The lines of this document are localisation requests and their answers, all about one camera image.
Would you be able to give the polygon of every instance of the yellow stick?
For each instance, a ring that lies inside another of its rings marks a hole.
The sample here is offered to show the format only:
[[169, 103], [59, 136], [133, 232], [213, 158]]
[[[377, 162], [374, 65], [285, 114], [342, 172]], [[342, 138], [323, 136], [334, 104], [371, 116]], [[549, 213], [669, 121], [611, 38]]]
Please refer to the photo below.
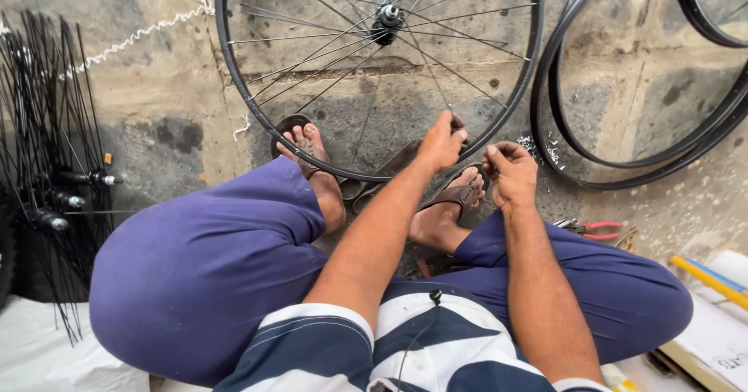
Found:
[[719, 292], [721, 295], [724, 295], [729, 301], [732, 301], [733, 303], [737, 304], [740, 307], [743, 307], [743, 309], [748, 311], [748, 297], [746, 297], [745, 295], [742, 295], [740, 292], [737, 292], [732, 288], [726, 286], [725, 284], [717, 281], [710, 274], [707, 274], [696, 266], [691, 265], [687, 260], [683, 259], [679, 255], [673, 255], [673, 257], [670, 258], [670, 263], [678, 266], [678, 268], [682, 268], [684, 271], [691, 274], [694, 278], [703, 282], [706, 286], [709, 286], [715, 291]]

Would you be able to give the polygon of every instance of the purple pants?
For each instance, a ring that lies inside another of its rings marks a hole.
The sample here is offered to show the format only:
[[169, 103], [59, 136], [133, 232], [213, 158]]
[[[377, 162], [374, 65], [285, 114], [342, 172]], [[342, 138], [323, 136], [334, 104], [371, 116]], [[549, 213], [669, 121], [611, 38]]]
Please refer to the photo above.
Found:
[[[546, 229], [601, 363], [654, 349], [685, 329], [691, 298], [664, 267]], [[456, 251], [476, 268], [432, 280], [472, 292], [509, 327], [503, 231], [495, 212]], [[133, 367], [213, 387], [235, 369], [263, 317], [312, 287], [327, 254], [311, 243], [324, 232], [309, 183], [284, 157], [151, 206], [120, 225], [96, 258], [93, 331]]]

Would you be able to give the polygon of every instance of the pliers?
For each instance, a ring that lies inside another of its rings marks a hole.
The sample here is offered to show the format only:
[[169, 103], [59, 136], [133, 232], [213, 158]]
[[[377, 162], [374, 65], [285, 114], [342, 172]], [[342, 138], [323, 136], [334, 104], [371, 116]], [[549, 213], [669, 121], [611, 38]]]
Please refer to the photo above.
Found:
[[556, 221], [554, 225], [559, 228], [563, 228], [567, 231], [570, 231], [572, 233], [581, 235], [584, 238], [589, 238], [590, 240], [597, 240], [598, 242], [603, 241], [603, 240], [611, 240], [612, 238], [616, 238], [619, 235], [621, 235], [621, 233], [588, 234], [587, 232], [590, 230], [598, 229], [598, 228], [604, 228], [604, 227], [619, 228], [623, 226], [623, 224], [616, 222], [616, 221], [598, 221], [596, 223], [579, 224], [579, 220], [569, 220], [569, 219]]

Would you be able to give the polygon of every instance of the red-handled pliers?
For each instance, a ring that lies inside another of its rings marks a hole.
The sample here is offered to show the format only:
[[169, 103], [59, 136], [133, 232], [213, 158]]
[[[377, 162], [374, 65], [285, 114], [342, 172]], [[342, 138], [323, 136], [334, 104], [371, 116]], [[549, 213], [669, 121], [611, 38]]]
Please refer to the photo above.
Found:
[[573, 225], [573, 226], [565, 226], [563, 228], [576, 233], [578, 235], [581, 235], [584, 238], [589, 238], [590, 240], [597, 240], [598, 242], [602, 240], [611, 240], [612, 238], [616, 238], [621, 233], [608, 233], [608, 234], [587, 234], [590, 230], [595, 230], [598, 228], [604, 228], [604, 227], [622, 227], [623, 224], [615, 222], [615, 221], [598, 221], [596, 223], [584, 223], [582, 225]]

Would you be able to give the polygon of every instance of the wheel hub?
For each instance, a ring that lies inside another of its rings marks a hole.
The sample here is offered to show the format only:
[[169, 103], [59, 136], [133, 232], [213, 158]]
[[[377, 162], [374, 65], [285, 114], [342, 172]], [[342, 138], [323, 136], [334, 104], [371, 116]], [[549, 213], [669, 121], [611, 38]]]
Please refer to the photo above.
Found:
[[374, 24], [372, 24], [371, 39], [383, 46], [392, 44], [405, 19], [402, 9], [397, 6], [393, 4], [379, 6]]

